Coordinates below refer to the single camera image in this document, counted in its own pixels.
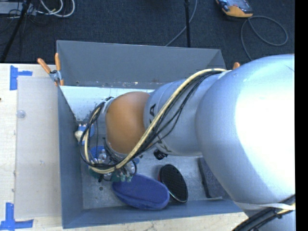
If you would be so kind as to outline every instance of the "black floor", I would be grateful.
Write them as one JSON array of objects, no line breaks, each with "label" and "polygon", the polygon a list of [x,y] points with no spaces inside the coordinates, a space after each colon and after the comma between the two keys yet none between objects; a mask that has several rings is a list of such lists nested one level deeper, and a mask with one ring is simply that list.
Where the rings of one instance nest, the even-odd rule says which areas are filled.
[{"label": "black floor", "polygon": [[[60,7],[59,0],[43,1],[50,9]],[[215,0],[188,0],[189,17],[193,15],[189,36],[184,30],[172,41],[186,26],[184,1],[74,0],[75,11],[69,17],[26,15],[10,47],[8,42],[18,18],[0,15],[2,62],[31,64],[41,57],[54,64],[59,39],[188,47],[190,38],[192,48],[220,49],[228,69],[234,62],[244,64],[268,55],[295,52],[295,0],[247,0],[254,10],[249,20],[230,20]],[[68,14],[72,2],[63,3],[61,13]],[[32,0],[32,4],[33,11],[46,12],[39,0]]]}]

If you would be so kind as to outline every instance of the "blue cloth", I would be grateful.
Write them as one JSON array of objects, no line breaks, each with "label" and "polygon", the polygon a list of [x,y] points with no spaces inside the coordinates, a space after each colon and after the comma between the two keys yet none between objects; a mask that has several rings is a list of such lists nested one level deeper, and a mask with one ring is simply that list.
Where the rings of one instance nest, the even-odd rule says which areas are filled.
[{"label": "blue cloth", "polygon": [[164,184],[141,174],[136,174],[131,182],[113,182],[112,189],[122,202],[139,209],[162,209],[170,199]]}]

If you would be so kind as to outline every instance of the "blue painter's tape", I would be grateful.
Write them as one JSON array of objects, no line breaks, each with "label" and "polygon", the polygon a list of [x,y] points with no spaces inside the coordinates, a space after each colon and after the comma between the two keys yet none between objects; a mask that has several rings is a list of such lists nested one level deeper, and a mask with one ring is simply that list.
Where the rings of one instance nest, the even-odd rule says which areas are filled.
[{"label": "blue painter's tape", "polygon": [[5,208],[5,220],[1,221],[0,230],[15,231],[15,229],[32,228],[33,219],[28,221],[15,221],[13,204],[6,203]]},{"label": "blue painter's tape", "polygon": [[18,71],[17,67],[11,65],[10,90],[17,90],[17,77],[21,75],[32,76],[32,71]]}]

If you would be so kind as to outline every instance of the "orange device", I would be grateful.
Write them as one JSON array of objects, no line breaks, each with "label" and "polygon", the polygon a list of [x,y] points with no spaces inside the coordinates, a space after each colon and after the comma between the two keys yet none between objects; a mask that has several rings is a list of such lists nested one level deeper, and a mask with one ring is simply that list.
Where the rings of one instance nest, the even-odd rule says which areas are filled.
[{"label": "orange device", "polygon": [[247,0],[216,0],[216,3],[230,18],[246,19],[254,14]]}]

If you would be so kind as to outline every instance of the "gray box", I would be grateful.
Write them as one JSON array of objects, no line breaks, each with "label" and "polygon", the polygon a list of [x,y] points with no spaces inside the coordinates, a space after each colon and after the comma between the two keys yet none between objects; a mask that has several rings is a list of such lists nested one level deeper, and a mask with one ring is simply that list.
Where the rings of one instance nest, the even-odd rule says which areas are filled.
[{"label": "gray box", "polygon": [[[69,86],[156,89],[165,83],[187,78],[202,69],[214,67],[225,69],[221,51],[215,49],[59,40],[57,52],[60,56],[65,85]],[[95,193],[93,187],[96,188],[97,185],[92,185],[93,181],[89,180],[92,176],[87,174],[85,164],[80,160],[79,148],[74,136],[78,123],[68,103],[61,89],[58,88],[64,229],[241,212],[241,209],[228,196],[221,200],[210,201],[203,192],[202,196],[199,193],[198,198],[193,198],[194,191],[200,191],[202,187],[202,178],[197,166],[197,158],[192,157],[185,160],[176,157],[168,161],[170,163],[174,160],[174,165],[182,172],[187,165],[181,165],[180,161],[195,162],[189,165],[190,173],[184,176],[187,180],[191,180],[189,179],[191,176],[196,179],[194,184],[197,182],[200,185],[193,191],[189,189],[191,198],[187,203],[178,204],[171,201],[167,207],[158,211],[145,211],[117,204],[108,207],[96,205],[94,202],[97,195],[91,198],[91,194]],[[153,168],[165,164],[162,161],[156,160],[153,156]]]}]

